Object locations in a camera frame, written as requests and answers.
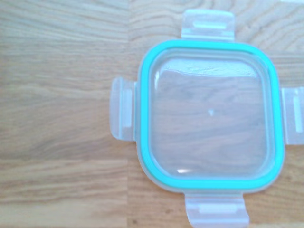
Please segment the lid clip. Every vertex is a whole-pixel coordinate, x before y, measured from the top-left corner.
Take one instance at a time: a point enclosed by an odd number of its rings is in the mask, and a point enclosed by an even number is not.
[[[184,13],[183,39],[234,41],[233,13],[210,9],[189,9]]]
[[[188,220],[194,228],[246,228],[249,216],[242,195],[185,194]]]
[[[116,139],[134,141],[135,81],[117,77],[112,82],[110,127]]]
[[[282,88],[282,108],[287,145],[304,144],[304,87]]]

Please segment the teal silicone seal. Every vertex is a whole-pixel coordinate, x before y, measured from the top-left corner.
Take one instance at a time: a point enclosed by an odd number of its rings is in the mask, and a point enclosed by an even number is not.
[[[156,57],[171,48],[239,51],[258,56],[267,66],[270,76],[272,118],[274,123],[275,163],[271,170],[251,180],[179,179],[163,173],[153,162],[149,146],[149,73]],[[284,162],[284,136],[281,114],[281,98],[278,76],[270,59],[259,49],[242,43],[225,43],[192,40],[169,40],[158,44],[146,55],[140,69],[140,153],[147,171],[161,184],[175,189],[193,190],[255,190],[271,184],[279,175]]]

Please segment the plastic lid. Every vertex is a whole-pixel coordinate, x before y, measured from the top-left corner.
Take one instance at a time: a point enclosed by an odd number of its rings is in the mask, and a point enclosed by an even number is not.
[[[140,154],[163,184],[247,191],[278,175],[284,159],[278,79],[256,48],[162,43],[143,62],[140,95]]]
[[[231,13],[188,10],[182,37],[150,50],[138,82],[113,81],[111,131],[138,143],[151,180],[185,193],[193,227],[242,228],[242,194],[267,187],[283,166],[281,95],[286,143],[304,143],[304,88],[281,94],[271,61],[230,43]]]

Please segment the clear plastic lid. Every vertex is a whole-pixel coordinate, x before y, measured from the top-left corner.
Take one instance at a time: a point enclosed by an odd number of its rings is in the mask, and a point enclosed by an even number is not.
[[[137,82],[113,81],[111,132],[137,142],[152,181],[185,193],[193,227],[242,228],[242,194],[270,185],[283,166],[281,111],[286,143],[304,143],[304,88],[281,94],[269,58],[233,42],[229,12],[188,10],[182,38],[152,48]]]
[[[149,77],[150,153],[166,174],[255,179],[272,168],[269,76],[253,56],[171,49]]]

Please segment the wooden table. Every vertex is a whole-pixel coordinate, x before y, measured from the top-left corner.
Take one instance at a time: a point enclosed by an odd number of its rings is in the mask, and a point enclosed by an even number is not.
[[[0,227],[189,228],[183,195],[111,136],[111,81],[135,80],[182,13],[207,8],[235,13],[236,40],[265,51],[282,86],[304,86],[304,5],[285,1],[0,0]],[[304,147],[245,201],[250,228],[303,228]]]

